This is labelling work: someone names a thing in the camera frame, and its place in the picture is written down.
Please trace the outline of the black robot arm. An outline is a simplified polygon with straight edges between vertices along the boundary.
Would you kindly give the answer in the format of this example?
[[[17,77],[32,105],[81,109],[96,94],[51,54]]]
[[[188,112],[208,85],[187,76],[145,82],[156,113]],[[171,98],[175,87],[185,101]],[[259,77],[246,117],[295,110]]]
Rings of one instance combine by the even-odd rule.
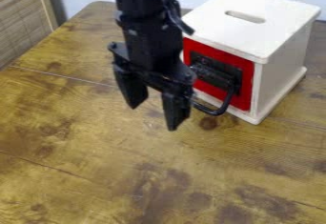
[[[116,0],[116,23],[124,41],[108,46],[113,74],[127,105],[161,93],[167,128],[173,131],[190,117],[196,74],[180,61],[183,36],[194,29],[180,19],[177,0]]]

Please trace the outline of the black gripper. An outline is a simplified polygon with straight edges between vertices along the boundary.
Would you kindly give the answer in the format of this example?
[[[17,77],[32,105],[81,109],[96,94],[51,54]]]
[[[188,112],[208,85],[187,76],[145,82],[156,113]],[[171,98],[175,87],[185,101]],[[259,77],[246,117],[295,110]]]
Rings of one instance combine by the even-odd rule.
[[[161,92],[167,128],[172,132],[190,117],[195,74],[180,62],[181,35],[194,30],[181,22],[177,0],[119,0],[116,23],[123,43],[112,42],[113,74],[131,109]]]

